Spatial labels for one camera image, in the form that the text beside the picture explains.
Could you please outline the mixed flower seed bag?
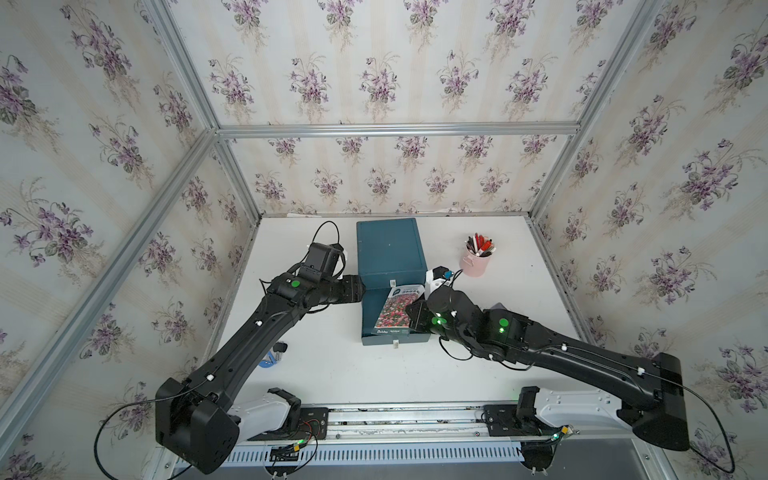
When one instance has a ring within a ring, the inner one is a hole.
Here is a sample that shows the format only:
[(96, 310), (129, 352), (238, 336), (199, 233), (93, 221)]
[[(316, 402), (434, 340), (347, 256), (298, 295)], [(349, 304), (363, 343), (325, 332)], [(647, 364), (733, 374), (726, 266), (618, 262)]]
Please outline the mixed flower seed bag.
[(380, 314), (374, 324), (376, 334), (407, 332), (410, 317), (406, 308), (425, 292), (423, 285), (402, 285), (392, 287)]

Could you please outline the teal three-drawer cabinet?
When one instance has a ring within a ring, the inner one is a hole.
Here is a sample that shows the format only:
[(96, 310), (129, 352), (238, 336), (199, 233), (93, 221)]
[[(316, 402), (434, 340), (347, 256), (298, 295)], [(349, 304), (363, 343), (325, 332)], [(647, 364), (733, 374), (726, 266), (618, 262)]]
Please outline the teal three-drawer cabinet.
[(428, 333), (415, 333), (409, 320), (377, 325), (394, 289), (424, 284), (427, 264), (414, 218), (359, 221), (357, 263), (366, 292), (362, 300), (361, 341), (365, 346), (424, 343)]

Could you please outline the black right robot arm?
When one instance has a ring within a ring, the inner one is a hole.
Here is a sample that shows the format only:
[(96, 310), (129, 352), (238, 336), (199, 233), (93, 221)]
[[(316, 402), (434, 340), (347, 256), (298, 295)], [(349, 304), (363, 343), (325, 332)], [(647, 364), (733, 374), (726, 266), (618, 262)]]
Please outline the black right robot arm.
[(482, 309), (447, 285), (405, 312), (411, 329), (457, 342), (476, 358), (547, 369), (617, 397), (617, 417), (653, 446), (690, 447), (682, 365), (671, 354), (649, 359), (596, 347), (503, 307)]

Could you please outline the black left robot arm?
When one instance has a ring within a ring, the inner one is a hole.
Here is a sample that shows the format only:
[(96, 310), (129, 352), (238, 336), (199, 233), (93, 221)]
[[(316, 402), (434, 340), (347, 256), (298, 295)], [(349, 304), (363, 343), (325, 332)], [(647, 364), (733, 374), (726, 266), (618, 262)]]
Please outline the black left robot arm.
[(156, 442), (204, 474), (218, 469), (243, 435), (244, 418), (231, 412), (240, 390), (269, 350), (313, 308), (353, 304), (365, 286), (358, 275), (335, 271), (343, 246), (313, 242), (305, 257), (266, 286), (259, 305), (212, 357), (184, 380), (157, 390)]

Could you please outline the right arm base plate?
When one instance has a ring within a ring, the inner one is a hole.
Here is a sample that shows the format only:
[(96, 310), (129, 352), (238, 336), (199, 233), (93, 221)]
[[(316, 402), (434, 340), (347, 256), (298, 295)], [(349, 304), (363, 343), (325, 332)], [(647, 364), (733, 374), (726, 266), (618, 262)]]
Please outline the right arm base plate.
[(480, 422), (491, 437), (547, 437), (560, 440), (570, 434), (567, 426), (553, 427), (538, 419), (531, 409), (518, 411), (516, 404), (487, 404)]

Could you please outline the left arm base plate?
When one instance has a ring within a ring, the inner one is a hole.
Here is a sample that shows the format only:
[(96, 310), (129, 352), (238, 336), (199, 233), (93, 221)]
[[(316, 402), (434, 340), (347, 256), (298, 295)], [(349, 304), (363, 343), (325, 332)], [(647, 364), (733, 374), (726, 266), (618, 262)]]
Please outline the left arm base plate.
[(327, 436), (330, 409), (304, 407), (288, 413), (286, 420), (275, 431), (268, 431), (249, 438), (249, 441), (309, 439), (309, 430), (318, 440)]

